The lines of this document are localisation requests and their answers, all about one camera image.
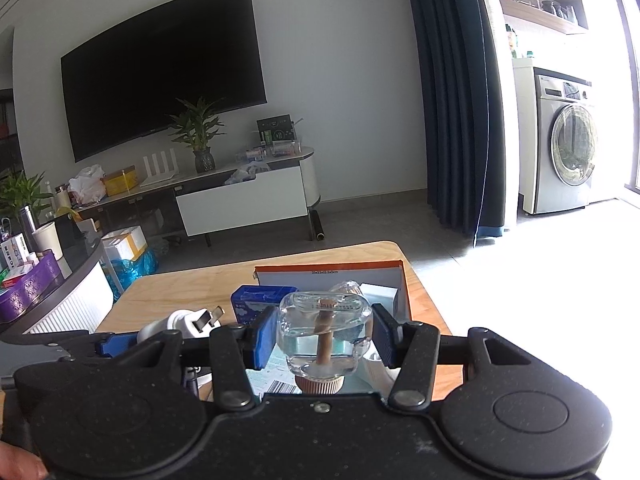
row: blue clamp pad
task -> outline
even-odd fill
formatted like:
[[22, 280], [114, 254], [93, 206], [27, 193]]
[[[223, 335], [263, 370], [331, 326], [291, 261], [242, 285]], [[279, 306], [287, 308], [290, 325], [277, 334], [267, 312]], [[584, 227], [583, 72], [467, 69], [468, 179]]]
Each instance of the blue clamp pad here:
[[373, 343], [386, 367], [398, 368], [406, 349], [402, 351], [403, 330], [391, 314], [379, 303], [371, 305], [373, 309]]
[[138, 332], [110, 335], [104, 343], [96, 344], [96, 352], [101, 357], [116, 357], [137, 343]]
[[248, 370], [262, 370], [276, 345], [278, 309], [268, 306], [246, 328], [241, 342], [242, 360]]

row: purple tray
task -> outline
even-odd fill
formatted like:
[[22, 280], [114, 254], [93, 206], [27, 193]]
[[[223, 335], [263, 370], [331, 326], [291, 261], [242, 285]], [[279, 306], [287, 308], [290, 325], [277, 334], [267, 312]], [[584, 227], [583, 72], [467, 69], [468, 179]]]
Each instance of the purple tray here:
[[53, 251], [45, 255], [31, 272], [28, 272], [0, 296], [0, 323], [9, 323], [27, 310], [60, 274], [60, 267]]

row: television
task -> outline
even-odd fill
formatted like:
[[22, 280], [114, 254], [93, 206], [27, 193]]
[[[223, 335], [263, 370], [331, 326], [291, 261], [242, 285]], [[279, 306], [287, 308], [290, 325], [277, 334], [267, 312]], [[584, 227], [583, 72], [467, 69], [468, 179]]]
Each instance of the television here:
[[167, 129], [199, 97], [216, 112], [264, 104], [252, 0], [172, 0], [62, 57], [76, 162]]

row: yellow box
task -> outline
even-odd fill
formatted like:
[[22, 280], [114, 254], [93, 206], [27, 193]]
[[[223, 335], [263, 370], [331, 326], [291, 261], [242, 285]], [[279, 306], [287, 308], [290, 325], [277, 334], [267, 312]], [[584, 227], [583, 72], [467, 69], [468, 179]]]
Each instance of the yellow box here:
[[108, 196], [124, 193], [138, 185], [138, 173], [135, 166], [114, 171], [102, 178]]

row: medicine box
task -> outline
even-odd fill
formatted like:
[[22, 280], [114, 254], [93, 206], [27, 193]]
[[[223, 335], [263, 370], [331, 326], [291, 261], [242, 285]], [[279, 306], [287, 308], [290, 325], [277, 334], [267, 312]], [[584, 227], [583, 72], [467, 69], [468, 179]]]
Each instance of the medicine box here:
[[31, 269], [33, 269], [33, 264], [29, 263], [11, 269], [9, 273], [4, 277], [4, 280], [2, 280], [2, 288], [9, 288], [11, 286], [14, 286], [21, 277], [31, 272]]
[[1, 247], [9, 269], [15, 269], [27, 263], [27, 256], [29, 256], [30, 251], [27, 249], [27, 244], [24, 242], [22, 234], [12, 236], [7, 241], [2, 242]]
[[231, 305], [238, 323], [249, 325], [265, 308], [279, 307], [282, 298], [297, 290], [295, 286], [242, 285], [231, 295]]

